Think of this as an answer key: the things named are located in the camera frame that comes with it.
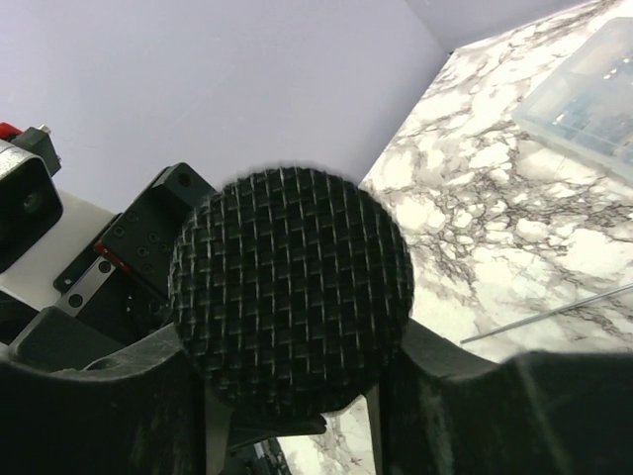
textured grip pad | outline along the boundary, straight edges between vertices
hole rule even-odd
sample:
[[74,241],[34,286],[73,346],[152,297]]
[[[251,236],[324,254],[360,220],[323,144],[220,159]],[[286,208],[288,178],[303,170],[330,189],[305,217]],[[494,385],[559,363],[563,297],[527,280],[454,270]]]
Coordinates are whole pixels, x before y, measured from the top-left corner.
[[268,417],[339,411],[400,346],[407,244],[368,193],[278,168],[230,183],[176,240],[169,277],[185,352],[226,404]]

black rubber pad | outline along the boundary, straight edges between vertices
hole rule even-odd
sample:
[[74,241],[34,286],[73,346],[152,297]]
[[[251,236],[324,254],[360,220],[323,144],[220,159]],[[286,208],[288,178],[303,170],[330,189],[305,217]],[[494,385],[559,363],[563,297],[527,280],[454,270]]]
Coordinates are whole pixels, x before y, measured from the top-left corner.
[[368,193],[304,168],[210,196],[169,278],[185,351],[219,399],[262,416],[339,411],[400,346],[413,300],[407,245]]

marble surface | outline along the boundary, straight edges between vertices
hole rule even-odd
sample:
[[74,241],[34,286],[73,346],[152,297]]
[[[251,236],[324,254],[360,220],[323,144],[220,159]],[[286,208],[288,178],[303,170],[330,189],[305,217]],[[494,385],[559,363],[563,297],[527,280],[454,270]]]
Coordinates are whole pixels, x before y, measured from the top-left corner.
[[[543,148],[516,104],[633,0],[600,0],[463,47],[411,112],[363,186],[411,248],[412,317],[455,341],[633,282],[633,186]],[[464,345],[517,352],[633,348],[633,292]],[[367,409],[328,433],[280,439],[296,475],[373,475]]]

